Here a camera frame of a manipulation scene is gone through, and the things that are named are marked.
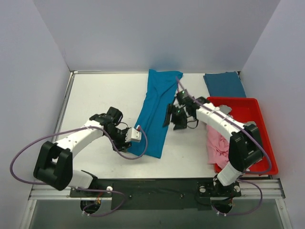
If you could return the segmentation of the pink t-shirt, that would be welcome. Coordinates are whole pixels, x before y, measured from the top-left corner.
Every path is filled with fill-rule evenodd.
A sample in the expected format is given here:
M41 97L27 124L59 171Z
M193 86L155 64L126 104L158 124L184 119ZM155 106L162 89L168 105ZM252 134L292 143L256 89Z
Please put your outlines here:
M208 164L216 164L223 169L229 162L229 142L211 126L207 130Z

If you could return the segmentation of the red plastic bin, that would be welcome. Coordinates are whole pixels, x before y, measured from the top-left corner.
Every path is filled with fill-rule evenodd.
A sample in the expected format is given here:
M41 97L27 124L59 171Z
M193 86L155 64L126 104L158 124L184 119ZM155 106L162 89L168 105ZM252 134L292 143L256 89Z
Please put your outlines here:
M210 96L208 100L214 104L214 106L226 105L232 109L229 113L233 119L241 123L247 123L254 121L260 132L262 147L269 156L271 161L271 169L267 175L277 175L278 167L276 159L272 150L272 146L269 140L269 136L264 125L264 119L261 114L259 103L254 98L239 98L239 97L215 97Z

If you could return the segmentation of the grey t-shirt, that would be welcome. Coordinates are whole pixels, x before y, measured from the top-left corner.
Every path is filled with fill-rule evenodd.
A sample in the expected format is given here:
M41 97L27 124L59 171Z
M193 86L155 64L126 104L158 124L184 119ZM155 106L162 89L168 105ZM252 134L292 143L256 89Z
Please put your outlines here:
M232 111L232 108L226 105L220 105L219 109L221 112L223 112L225 115L230 116L232 119L234 119L234 117L230 114ZM256 125L255 121L247 121L243 123L246 126L250 126L250 125Z

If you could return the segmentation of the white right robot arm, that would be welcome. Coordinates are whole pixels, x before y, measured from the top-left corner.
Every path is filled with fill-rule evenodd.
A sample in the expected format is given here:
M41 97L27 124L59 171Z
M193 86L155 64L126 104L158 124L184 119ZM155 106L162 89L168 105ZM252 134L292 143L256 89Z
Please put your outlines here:
M206 98L195 99L182 90L167 105L163 126L173 123L174 130L186 129L189 117L211 126L229 143L228 163L213 182L213 191L224 195L230 185L265 156L259 129L234 120Z

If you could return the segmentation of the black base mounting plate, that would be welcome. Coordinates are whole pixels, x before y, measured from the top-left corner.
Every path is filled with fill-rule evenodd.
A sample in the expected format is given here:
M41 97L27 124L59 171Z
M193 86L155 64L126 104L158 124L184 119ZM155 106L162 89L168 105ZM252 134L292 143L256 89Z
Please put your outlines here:
M238 182L222 186L213 178L97 179L87 191L72 188L70 197L81 198L81 209L95 213L106 199L111 210L210 210L240 197Z

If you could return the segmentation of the bright blue t-shirt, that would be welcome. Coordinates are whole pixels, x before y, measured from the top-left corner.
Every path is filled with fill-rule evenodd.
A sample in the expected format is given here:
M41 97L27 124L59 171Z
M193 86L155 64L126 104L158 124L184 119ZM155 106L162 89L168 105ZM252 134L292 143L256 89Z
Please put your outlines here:
M158 72L150 69L148 72L147 92L135 126L141 126L148 139L145 148L145 138L139 143L132 143L129 153L139 156L145 154L161 158L168 127L163 123L166 117L167 105L172 103L177 90L176 79L182 79L179 71Z

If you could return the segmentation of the aluminium front rail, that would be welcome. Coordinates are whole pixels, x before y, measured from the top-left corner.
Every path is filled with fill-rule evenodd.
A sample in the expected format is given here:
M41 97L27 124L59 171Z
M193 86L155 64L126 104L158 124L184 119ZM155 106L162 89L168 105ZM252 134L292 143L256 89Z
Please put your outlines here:
M217 187L214 182L203 178L173 179L173 180L100 180L97 192L81 191L76 188L66 188L57 191L51 187L35 187L30 192L30 200L64 200L77 198L89 200L110 198L111 190L124 193L128 198L164 197L169 195L179 198L194 194L200 198L222 199L228 197L256 199L283 199L284 189L278 179L241 180L227 187Z

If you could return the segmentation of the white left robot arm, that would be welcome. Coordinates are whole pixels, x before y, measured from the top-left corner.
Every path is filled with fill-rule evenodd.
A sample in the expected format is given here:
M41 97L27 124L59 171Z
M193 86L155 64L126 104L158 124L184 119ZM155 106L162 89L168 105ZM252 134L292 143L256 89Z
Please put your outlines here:
M94 175L73 168L73 159L94 140L107 136L114 150L126 152L132 142L141 140L142 134L135 128L119 129L123 118L121 111L110 107L106 113L95 114L80 128L54 143L47 141L40 149L33 171L36 179L61 191L66 187L80 187L88 197L98 191Z

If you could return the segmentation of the folded dark blue t-shirt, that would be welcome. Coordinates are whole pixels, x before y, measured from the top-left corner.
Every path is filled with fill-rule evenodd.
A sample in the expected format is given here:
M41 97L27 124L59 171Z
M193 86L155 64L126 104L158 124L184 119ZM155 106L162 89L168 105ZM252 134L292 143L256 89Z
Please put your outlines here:
M210 96L245 98L246 93L237 72L206 73L203 80Z

